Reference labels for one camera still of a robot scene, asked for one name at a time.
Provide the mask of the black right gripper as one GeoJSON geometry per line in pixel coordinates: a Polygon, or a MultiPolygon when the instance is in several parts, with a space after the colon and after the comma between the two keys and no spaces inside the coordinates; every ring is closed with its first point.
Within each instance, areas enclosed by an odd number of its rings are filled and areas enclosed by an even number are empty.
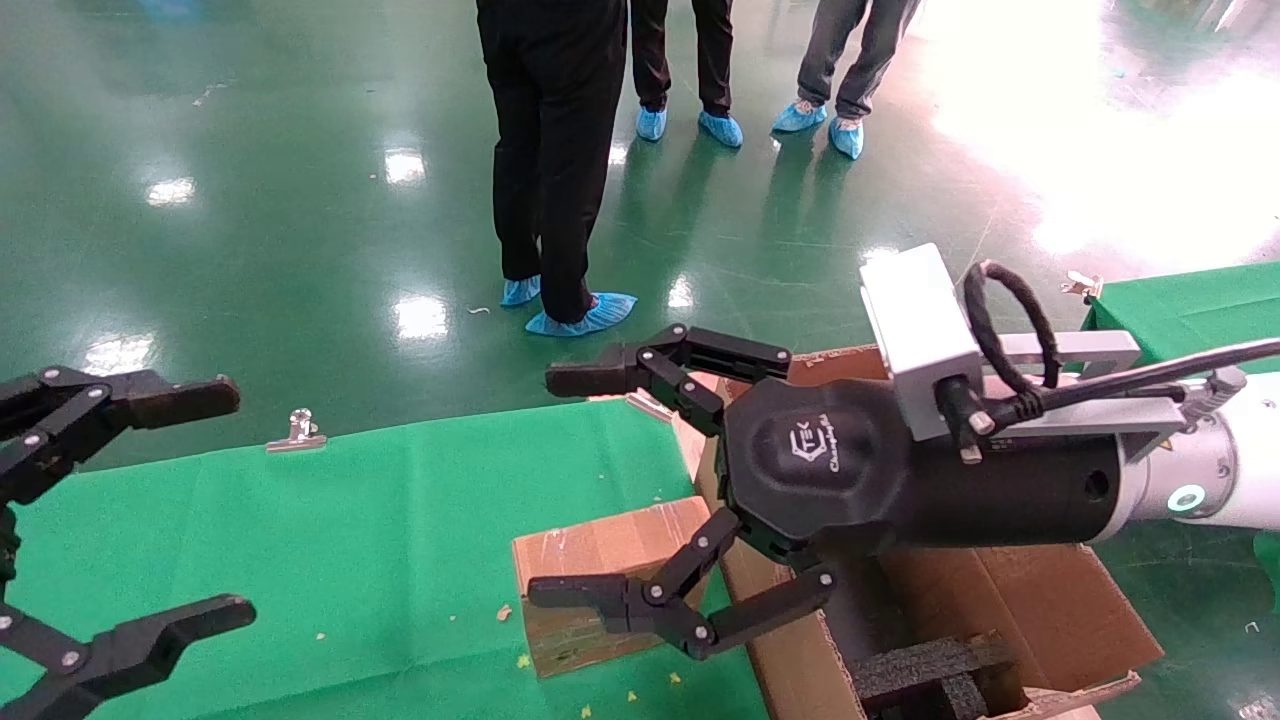
{"type": "Polygon", "coordinates": [[[719,495],[731,510],[712,514],[653,579],[534,577],[531,603],[590,609],[612,634],[650,633],[705,660],[818,611],[836,588],[835,573],[817,565],[703,615],[689,596],[739,536],[774,561],[814,561],[1076,544],[1112,519],[1121,460],[1111,437],[1015,438],[969,465],[945,437],[913,438],[887,382],[794,386],[781,380],[791,360],[780,346],[673,324],[644,342],[608,345],[593,363],[549,365],[556,397],[643,389],[703,436],[721,433],[719,495]],[[753,387],[724,409],[694,372],[753,387]]]}

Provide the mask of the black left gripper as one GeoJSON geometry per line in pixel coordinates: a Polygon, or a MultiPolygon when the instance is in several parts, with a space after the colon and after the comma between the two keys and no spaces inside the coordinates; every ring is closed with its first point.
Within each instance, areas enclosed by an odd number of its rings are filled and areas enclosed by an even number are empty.
{"type": "MultiPolygon", "coordinates": [[[[234,380],[173,383],[143,369],[91,375],[47,366],[1,387],[1,501],[31,505],[129,429],[154,430],[237,413],[234,380]]],[[[17,577],[17,515],[1,506],[0,600],[17,577]]],[[[3,647],[44,667],[44,675],[3,706],[4,719],[86,719],[99,706],[166,682],[196,642],[248,626],[256,607],[218,594],[122,623],[81,643],[9,603],[1,606],[3,647]]]]}

